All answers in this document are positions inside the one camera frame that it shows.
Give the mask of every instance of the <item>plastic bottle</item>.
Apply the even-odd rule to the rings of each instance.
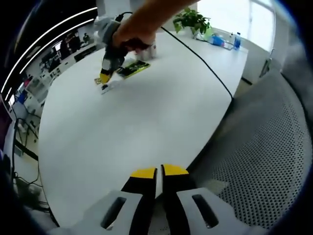
[[[240,33],[237,33],[235,36],[235,41],[234,41],[234,49],[239,50],[241,44],[241,36]]]

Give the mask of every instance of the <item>gray mesh fabric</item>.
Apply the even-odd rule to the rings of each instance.
[[[269,229],[297,197],[311,163],[301,103],[280,73],[270,71],[234,100],[193,176],[239,220]]]

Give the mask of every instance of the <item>white table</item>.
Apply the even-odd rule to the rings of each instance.
[[[82,219],[86,209],[112,189],[121,189],[136,169],[164,163],[188,167],[223,118],[231,99],[206,65],[165,33],[157,34],[156,45],[157,59],[149,68],[104,95],[94,85],[104,50],[79,61],[52,84],[39,130],[39,166],[60,226]],[[217,54],[214,46],[195,45],[207,55]],[[236,90],[246,54],[218,49],[228,53],[226,61],[242,65],[231,71],[212,60],[212,67],[224,66],[220,70],[228,71],[230,89]],[[158,176],[157,195],[160,180]]]

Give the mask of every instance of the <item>green leaves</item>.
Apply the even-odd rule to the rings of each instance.
[[[190,27],[193,34],[197,31],[205,34],[206,30],[210,27],[210,18],[204,17],[199,14],[196,10],[192,10],[189,7],[185,8],[182,13],[179,13],[175,16],[173,24],[175,27],[176,33],[181,31],[185,27]]]

